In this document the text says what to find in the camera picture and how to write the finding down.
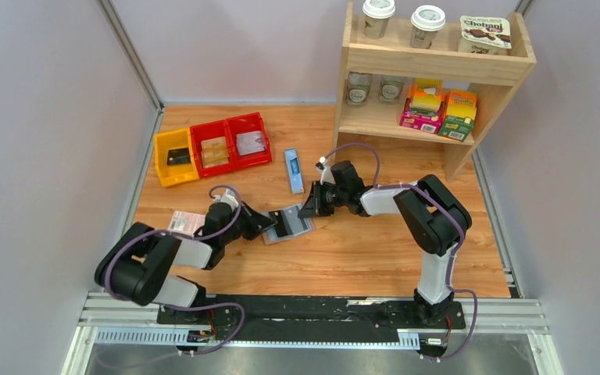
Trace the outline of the dark grey credit card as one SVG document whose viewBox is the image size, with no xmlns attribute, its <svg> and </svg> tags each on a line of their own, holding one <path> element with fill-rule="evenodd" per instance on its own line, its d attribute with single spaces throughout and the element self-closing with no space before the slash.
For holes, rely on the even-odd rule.
<svg viewBox="0 0 600 375">
<path fill-rule="evenodd" d="M 270 237 L 283 238 L 294 234 L 294 229 L 291 225 L 291 208 L 269 211 L 268 215 L 275 222 L 273 227 L 268 230 Z"/>
</svg>

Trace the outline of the pink leather card holder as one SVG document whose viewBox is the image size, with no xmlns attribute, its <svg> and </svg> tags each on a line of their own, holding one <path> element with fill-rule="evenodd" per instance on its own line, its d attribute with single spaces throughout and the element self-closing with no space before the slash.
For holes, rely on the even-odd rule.
<svg viewBox="0 0 600 375">
<path fill-rule="evenodd" d="M 262 234 L 263 241 L 266 245 L 291 240 L 315 229 L 310 218 L 303 219 L 298 217 L 301 207 L 302 205 L 298 203 L 283 209 L 264 213 L 264 216 L 276 222 Z"/>
</svg>

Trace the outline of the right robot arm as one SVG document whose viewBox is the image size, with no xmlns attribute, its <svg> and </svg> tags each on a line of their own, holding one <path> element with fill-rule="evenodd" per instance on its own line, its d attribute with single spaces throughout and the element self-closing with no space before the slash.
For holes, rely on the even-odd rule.
<svg viewBox="0 0 600 375">
<path fill-rule="evenodd" d="M 312 183 L 298 217 L 331 216 L 338 207 L 362 217 L 400 215 L 423 251 L 414 298 L 427 312 L 446 309 L 455 293 L 452 258 L 471 228 L 472 218 L 443 182 L 429 174 L 410 184 L 367 186 L 348 160 L 320 166 L 320 172 L 321 178 Z"/>
</svg>

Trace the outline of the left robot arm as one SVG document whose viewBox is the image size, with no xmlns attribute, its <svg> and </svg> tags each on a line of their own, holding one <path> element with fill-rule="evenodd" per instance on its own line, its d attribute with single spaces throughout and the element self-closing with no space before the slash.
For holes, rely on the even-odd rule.
<svg viewBox="0 0 600 375">
<path fill-rule="evenodd" d="M 228 244 L 241 238 L 252 241 L 276 224 L 275 217 L 244 202 L 211 204 L 194 232 L 198 239 L 136 222 L 98 264 L 94 280 L 117 298 L 137 305 L 191 308 L 205 298 L 205 288 L 171 275 L 172 265 L 211 270 L 222 260 Z"/>
</svg>

